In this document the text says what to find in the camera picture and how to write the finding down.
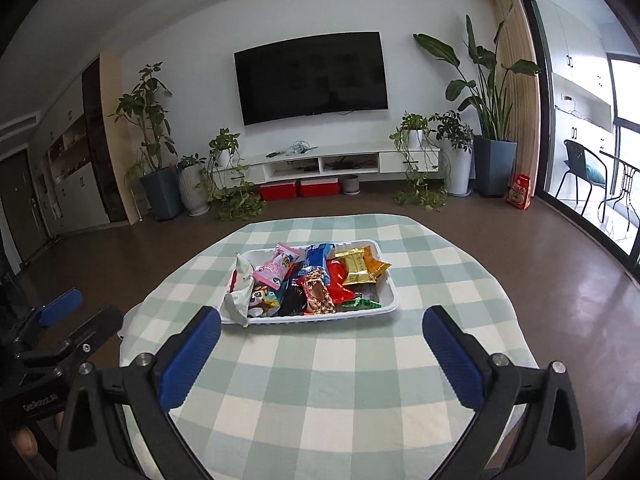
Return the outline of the left hand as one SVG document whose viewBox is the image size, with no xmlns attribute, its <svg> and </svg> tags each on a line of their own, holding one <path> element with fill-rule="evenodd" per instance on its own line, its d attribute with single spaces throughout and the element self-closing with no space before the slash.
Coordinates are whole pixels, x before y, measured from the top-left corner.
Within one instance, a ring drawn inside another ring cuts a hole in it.
<svg viewBox="0 0 640 480">
<path fill-rule="evenodd" d="M 30 422 L 14 431 L 10 442 L 17 454 L 15 479 L 56 479 L 58 460 L 58 420 L 49 417 L 41 422 Z"/>
</svg>

